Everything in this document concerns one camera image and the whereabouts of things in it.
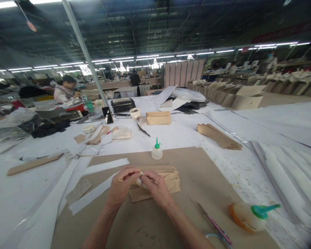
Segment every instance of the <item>plastic bottle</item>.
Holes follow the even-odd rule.
[[[152,153],[151,153],[153,159],[155,160],[160,160],[162,158],[162,149],[160,148],[160,144],[161,143],[158,144],[158,138],[157,138],[157,143],[152,149]]]
[[[255,233],[265,229],[267,212],[279,207],[281,207],[279,204],[267,207],[236,202],[230,205],[229,212],[240,228],[249,233]]]
[[[93,107],[92,101],[88,97],[84,97],[84,103],[86,104],[87,108],[89,109],[89,112],[94,112],[94,107]]]

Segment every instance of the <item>plastic bag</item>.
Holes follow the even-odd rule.
[[[205,96],[200,92],[185,88],[176,88],[172,95],[186,101],[204,102],[206,100]]]

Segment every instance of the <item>tape roll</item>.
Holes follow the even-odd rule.
[[[94,132],[95,129],[96,129],[95,126],[92,125],[92,124],[90,124],[90,125],[88,124],[88,125],[85,125],[85,126],[83,127],[83,131],[84,131],[85,134]]]

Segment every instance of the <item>stack of cardboard pieces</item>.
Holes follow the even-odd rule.
[[[180,188],[180,178],[179,172],[174,166],[170,165],[161,165],[161,166],[138,166],[142,172],[148,170],[154,170],[159,175],[164,177],[165,183],[169,192],[175,193],[181,191]],[[135,183],[137,188],[129,190],[129,194],[132,202],[137,202],[145,199],[152,198],[150,191],[145,189],[143,186],[140,186],[138,182]]]
[[[242,150],[242,145],[231,139],[211,124],[198,124],[197,131],[214,140],[221,148],[231,150]]]
[[[170,125],[172,118],[169,111],[147,112],[146,120],[150,125]]]

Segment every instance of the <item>black fabric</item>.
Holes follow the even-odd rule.
[[[40,95],[49,95],[48,92],[44,91],[43,89],[34,87],[34,86],[25,86],[20,89],[19,93],[21,98],[26,99],[26,98],[32,98],[35,96],[40,96]]]
[[[137,73],[132,73],[130,75],[130,82],[132,86],[138,86],[138,84],[141,82],[141,79],[139,78],[139,75]]]
[[[42,138],[42,137],[46,137],[57,132],[64,132],[66,128],[70,126],[69,123],[70,123],[70,120],[66,119],[55,124],[41,125],[36,130],[31,132],[31,136],[33,138]]]

